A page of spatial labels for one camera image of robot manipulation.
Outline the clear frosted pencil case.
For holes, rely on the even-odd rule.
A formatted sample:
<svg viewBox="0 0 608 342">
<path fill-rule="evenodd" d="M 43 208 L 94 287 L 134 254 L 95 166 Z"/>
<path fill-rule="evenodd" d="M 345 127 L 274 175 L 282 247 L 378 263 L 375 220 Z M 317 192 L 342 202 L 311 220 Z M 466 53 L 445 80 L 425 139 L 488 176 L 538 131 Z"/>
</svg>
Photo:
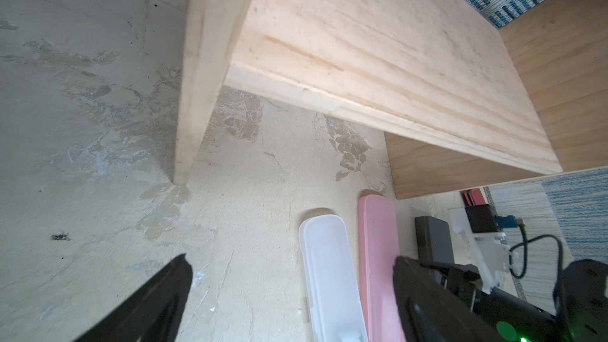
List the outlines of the clear frosted pencil case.
<svg viewBox="0 0 608 342">
<path fill-rule="evenodd" d="M 315 341 L 366 341 L 359 287 L 345 222 L 319 215 L 299 228 Z"/>
</svg>

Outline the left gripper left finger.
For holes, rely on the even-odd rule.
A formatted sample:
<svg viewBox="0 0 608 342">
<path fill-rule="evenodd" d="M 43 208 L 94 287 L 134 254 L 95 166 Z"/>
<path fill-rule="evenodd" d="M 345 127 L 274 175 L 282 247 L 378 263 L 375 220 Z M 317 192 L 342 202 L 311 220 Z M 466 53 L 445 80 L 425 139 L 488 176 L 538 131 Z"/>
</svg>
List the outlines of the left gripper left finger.
<svg viewBox="0 0 608 342">
<path fill-rule="evenodd" d="M 176 256 L 78 341 L 175 341 L 193 268 Z"/>
</svg>

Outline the translucent pink pencil case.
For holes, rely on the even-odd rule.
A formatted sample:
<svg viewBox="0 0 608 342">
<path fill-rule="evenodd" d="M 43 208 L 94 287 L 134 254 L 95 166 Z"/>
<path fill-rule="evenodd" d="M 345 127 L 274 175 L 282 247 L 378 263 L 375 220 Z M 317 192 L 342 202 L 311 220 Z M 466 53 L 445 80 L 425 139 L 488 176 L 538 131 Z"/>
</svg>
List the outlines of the translucent pink pencil case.
<svg viewBox="0 0 608 342">
<path fill-rule="evenodd" d="M 396 208 L 380 195 L 358 201 L 359 294 L 370 341 L 403 341 L 394 293 L 394 264 L 400 255 Z"/>
</svg>

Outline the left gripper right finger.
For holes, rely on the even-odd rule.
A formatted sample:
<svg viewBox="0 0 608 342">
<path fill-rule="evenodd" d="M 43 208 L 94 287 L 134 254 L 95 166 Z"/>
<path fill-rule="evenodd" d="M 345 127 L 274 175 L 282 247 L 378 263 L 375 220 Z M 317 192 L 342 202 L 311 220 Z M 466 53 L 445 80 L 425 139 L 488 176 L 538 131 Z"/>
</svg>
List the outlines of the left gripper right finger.
<svg viewBox="0 0 608 342">
<path fill-rule="evenodd" d="M 399 256 L 394 294 L 407 341 L 493 341 L 494 329 L 438 285 L 418 261 Z"/>
</svg>

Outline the black pencil case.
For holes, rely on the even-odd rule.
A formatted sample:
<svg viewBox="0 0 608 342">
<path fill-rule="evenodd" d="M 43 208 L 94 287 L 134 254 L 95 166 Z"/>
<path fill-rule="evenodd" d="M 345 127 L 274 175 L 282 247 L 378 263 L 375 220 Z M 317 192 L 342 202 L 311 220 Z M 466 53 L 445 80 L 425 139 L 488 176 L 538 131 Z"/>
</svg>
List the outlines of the black pencil case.
<svg viewBox="0 0 608 342">
<path fill-rule="evenodd" d="M 431 216 L 416 217 L 414 223 L 419 259 L 421 261 L 454 264 L 449 224 Z"/>
</svg>

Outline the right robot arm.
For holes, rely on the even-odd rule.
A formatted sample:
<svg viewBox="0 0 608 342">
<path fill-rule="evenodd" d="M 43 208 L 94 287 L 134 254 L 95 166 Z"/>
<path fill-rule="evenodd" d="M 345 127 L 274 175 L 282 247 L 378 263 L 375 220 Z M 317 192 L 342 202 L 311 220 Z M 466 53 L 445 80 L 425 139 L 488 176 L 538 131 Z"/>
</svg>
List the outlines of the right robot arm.
<svg viewBox="0 0 608 342">
<path fill-rule="evenodd" d="M 478 268 L 471 264 L 421 266 L 440 275 L 443 288 L 503 341 L 607 340 L 607 265 L 602 262 L 574 261 L 558 274 L 554 314 L 497 287 L 485 293 Z"/>
</svg>

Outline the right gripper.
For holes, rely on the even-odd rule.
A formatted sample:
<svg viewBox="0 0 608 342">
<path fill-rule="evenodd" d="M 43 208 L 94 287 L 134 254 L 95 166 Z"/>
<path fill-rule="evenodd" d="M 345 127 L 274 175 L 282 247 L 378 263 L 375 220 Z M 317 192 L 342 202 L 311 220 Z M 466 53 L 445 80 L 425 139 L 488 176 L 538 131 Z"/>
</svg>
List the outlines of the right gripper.
<svg viewBox="0 0 608 342">
<path fill-rule="evenodd" d="M 420 264 L 442 288 L 465 304 L 475 304 L 478 291 L 482 288 L 481 275 L 476 266 L 429 261 L 421 261 Z"/>
</svg>

